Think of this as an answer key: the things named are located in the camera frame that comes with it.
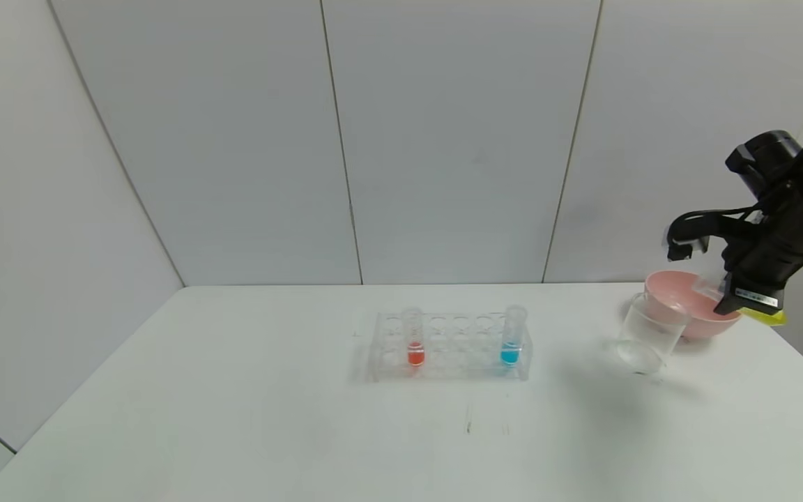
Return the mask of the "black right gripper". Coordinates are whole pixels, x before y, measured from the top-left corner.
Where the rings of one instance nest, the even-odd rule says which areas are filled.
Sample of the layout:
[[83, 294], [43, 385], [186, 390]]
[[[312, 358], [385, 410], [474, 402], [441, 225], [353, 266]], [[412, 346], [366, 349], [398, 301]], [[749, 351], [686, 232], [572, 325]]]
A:
[[766, 222], [748, 241], [728, 243], [723, 258], [724, 294], [714, 314], [729, 317], [740, 308], [776, 314], [789, 279], [803, 268], [803, 220]]

